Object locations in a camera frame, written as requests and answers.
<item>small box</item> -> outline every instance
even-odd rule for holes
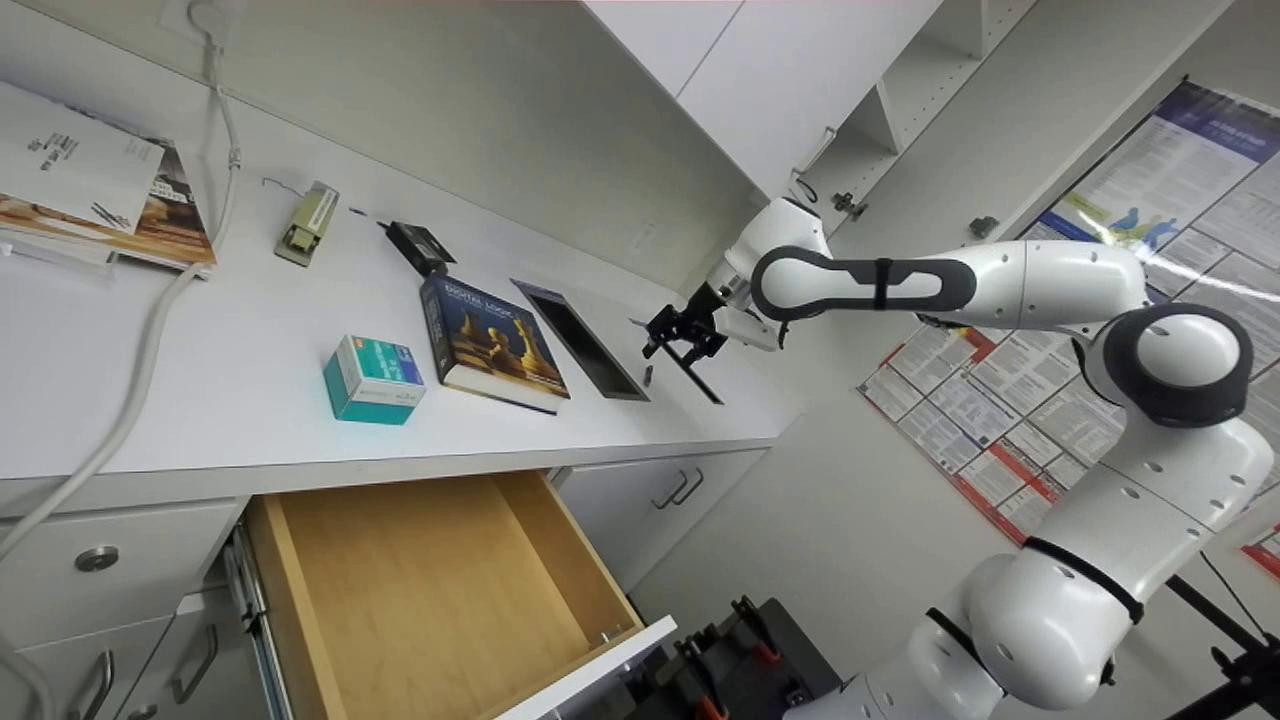
[[[345,337],[326,364],[326,387],[334,415],[362,424],[406,424],[424,400],[412,348],[367,337]]]
[[[386,233],[422,278],[438,278],[438,272],[443,272],[443,264],[453,264],[439,238],[422,223],[397,221],[397,223],[386,223]]]

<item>white cable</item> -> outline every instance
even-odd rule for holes
[[[191,0],[189,6],[189,22],[191,29],[205,35],[205,61],[201,61],[201,79],[213,97],[213,118],[225,118],[225,132],[227,132],[227,188],[225,188],[225,206],[217,211],[217,223],[213,223],[213,238],[225,233],[225,221],[234,217],[234,196],[238,196],[238,173],[240,173],[240,129],[238,129],[238,118],[234,118],[234,105],[225,97],[225,50],[217,43],[213,29],[205,29],[201,22],[201,8],[209,0]]]
[[[225,223],[227,223],[234,199],[238,199],[240,132],[238,132],[234,105],[227,105],[227,97],[225,97],[225,90],[219,90],[219,57],[225,57],[225,52],[217,50],[213,32],[201,24],[196,6],[205,6],[205,0],[191,0],[191,6],[189,6],[189,22],[191,22],[191,29],[205,35],[205,83],[209,83],[209,97],[213,97],[213,113],[225,118],[225,132],[227,132],[227,188],[225,188],[225,206],[219,206],[217,223],[213,223],[213,238],[225,238]],[[120,446],[130,442],[139,409],[150,404],[167,311],[172,311],[172,305],[181,302],[181,294],[183,294],[191,282],[196,282],[196,270],[181,272],[181,278],[162,294],[162,302],[154,305],[154,316],[150,316],[150,328],[144,328],[144,348],[139,348],[139,362],[136,362],[136,368],[133,368],[133,383],[130,383],[130,397],[125,397],[125,409],[120,409],[113,433],[102,442],[102,449],[95,449],[53,497],[44,497],[11,531],[5,531],[5,540],[0,540],[0,565],[5,565],[67,497],[75,497],[75,492],[120,453]],[[56,720],[56,693],[53,693],[50,677],[44,677],[33,660],[24,660],[5,637],[0,637],[0,663],[11,669],[17,680],[38,693],[42,715],[44,715],[44,720]]]
[[[1176,264],[1176,261],[1170,261],[1170,258],[1158,258],[1151,247],[1136,247],[1136,261],[1143,261],[1143,264],[1151,264],[1151,270],[1165,270],[1165,272],[1172,272],[1172,278],[1198,282],[1198,283],[1206,283],[1206,288],[1219,288],[1219,294],[1250,298],[1250,302],[1261,302],[1261,305],[1280,305],[1275,294],[1261,294],[1261,288],[1250,288],[1250,283],[1232,283],[1232,282],[1219,282],[1219,278],[1206,278],[1206,272],[1183,270],[1183,264]]]
[[[44,497],[5,540],[0,540],[0,565],[67,500],[75,497],[130,442],[136,415],[150,404],[154,392],[154,376],[157,376],[157,356],[162,356],[162,337],[167,324],[172,305],[181,302],[181,294],[196,282],[196,270],[189,270],[183,278],[176,278],[162,302],[154,305],[150,328],[144,328],[144,348],[139,362],[133,368],[133,383],[125,397],[125,409],[113,424],[113,433],[95,446],[95,453],[53,492]],[[0,663],[7,663],[42,701],[42,715],[53,720],[56,695],[50,687],[50,680],[42,677],[42,669],[33,669],[5,637],[0,637]]]

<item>cabinet door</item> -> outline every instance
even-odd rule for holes
[[[22,654],[53,687],[53,715],[107,720],[120,712],[130,687],[144,674],[167,621],[130,626],[64,646]],[[0,715],[38,720],[38,695],[0,663]]]
[[[620,588],[636,588],[765,453],[591,465],[562,477],[562,500]]]
[[[744,0],[679,93],[767,196],[851,118],[942,0]]]
[[[136,680],[125,720],[267,720],[264,687],[250,657],[227,588],[183,595]]]
[[[583,0],[602,24],[656,78],[674,97],[694,79],[744,0]]]
[[[60,516],[0,565],[0,634],[53,646],[172,615],[227,535],[240,505]]]

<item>power cord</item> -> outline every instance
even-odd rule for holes
[[[219,61],[225,61],[225,50],[217,43],[217,35],[209,32],[209,24],[201,22],[201,8],[209,0],[191,0],[189,6],[189,22],[191,29],[205,35],[205,69],[201,69],[201,79],[213,97],[213,113],[225,120],[225,132],[227,132],[227,188],[225,188],[225,199],[219,199],[219,211],[213,221],[213,238],[219,242],[227,221],[234,221],[234,206],[238,206],[238,173],[240,173],[240,132],[238,132],[238,118],[234,118],[234,105],[219,90]],[[154,305],[154,316],[150,316],[150,328],[144,328],[144,345],[139,345],[139,362],[133,368],[133,383],[130,383],[130,400],[113,424],[113,433],[102,442],[102,449],[50,497],[42,500],[11,531],[5,531],[0,540],[0,565],[67,500],[75,497],[118,453],[120,446],[130,442],[150,392],[154,392],[154,376],[157,376],[157,356],[162,356],[162,341],[164,341],[164,324],[167,324],[167,311],[172,305],[183,298],[183,288],[196,282],[196,270],[183,270],[164,294],[162,302]],[[56,693],[53,683],[44,680],[44,674],[24,660],[5,637],[0,637],[0,669],[11,669],[22,683],[29,683],[38,693],[38,709],[42,709],[42,720],[56,720]]]
[[[1243,605],[1243,595],[1227,583],[1227,576],[1209,559],[1209,552],[1199,552],[1206,568],[1227,588],[1227,595],[1240,605],[1240,611],[1250,615],[1250,626],[1267,640],[1267,628],[1254,615],[1254,610]]]
[[[213,238],[219,238],[225,221],[234,217],[234,196],[238,196],[238,175],[240,175],[240,154],[244,148],[240,148],[240,129],[238,129],[238,118],[234,118],[234,105],[227,105],[227,93],[225,93],[225,50],[213,35],[213,29],[205,24],[201,8],[213,8],[213,0],[191,0],[189,6],[189,24],[205,35],[201,79],[209,90],[213,113],[225,120],[225,132],[227,132],[227,188],[225,188],[225,206],[219,206],[217,230],[213,230]]]
[[[67,500],[75,497],[130,442],[136,415],[150,404],[154,392],[154,376],[157,376],[157,356],[162,356],[162,337],[167,324],[172,305],[181,302],[181,294],[196,282],[196,270],[181,272],[162,302],[154,305],[150,328],[144,328],[144,348],[139,362],[133,368],[133,383],[130,383],[130,400],[113,424],[113,433],[102,442],[102,449],[53,492],[44,497],[5,540],[0,540],[0,565]],[[42,669],[33,669],[24,657],[17,657],[17,648],[0,637],[0,663],[7,663],[42,701],[42,715],[56,720],[56,695],[50,687],[50,680],[42,677]]]

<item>poster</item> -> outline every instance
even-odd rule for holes
[[[1243,419],[1280,453],[1280,120],[1182,83],[1023,233],[1147,258],[1151,305],[1209,305],[1254,337]],[[1068,333],[919,328],[864,383],[951,485],[1020,543],[1126,433]],[[1280,529],[1243,550],[1280,568]]]

